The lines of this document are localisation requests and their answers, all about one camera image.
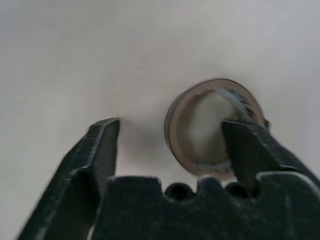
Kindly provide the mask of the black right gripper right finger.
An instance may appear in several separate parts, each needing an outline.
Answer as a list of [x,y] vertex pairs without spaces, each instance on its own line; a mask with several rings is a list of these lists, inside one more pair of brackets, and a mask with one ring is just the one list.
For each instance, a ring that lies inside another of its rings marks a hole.
[[268,129],[253,123],[225,120],[221,130],[234,174],[248,189],[256,189],[258,174],[274,172],[298,173],[320,189],[320,180],[279,144]]

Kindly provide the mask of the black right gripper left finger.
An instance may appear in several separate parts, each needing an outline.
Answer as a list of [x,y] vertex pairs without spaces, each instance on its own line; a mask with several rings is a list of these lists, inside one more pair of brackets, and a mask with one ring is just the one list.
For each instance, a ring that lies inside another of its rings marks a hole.
[[87,240],[115,175],[120,119],[100,120],[64,156],[18,240]]

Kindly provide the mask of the black electrical tape roll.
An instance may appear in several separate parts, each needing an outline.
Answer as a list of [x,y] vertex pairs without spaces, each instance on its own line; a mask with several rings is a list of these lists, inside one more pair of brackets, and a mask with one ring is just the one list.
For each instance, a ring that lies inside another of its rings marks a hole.
[[236,178],[222,131],[226,120],[269,127],[253,94],[226,78],[199,82],[170,105],[164,121],[165,142],[190,174],[210,175],[222,182]]

